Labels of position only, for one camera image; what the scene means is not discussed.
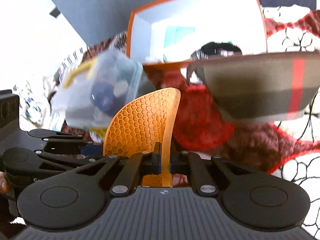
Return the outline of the person's hand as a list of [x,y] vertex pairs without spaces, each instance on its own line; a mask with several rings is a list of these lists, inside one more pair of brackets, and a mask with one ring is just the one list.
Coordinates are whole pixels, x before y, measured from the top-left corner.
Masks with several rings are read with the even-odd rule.
[[4,172],[0,172],[0,193],[8,193],[10,191],[10,186],[5,178]]

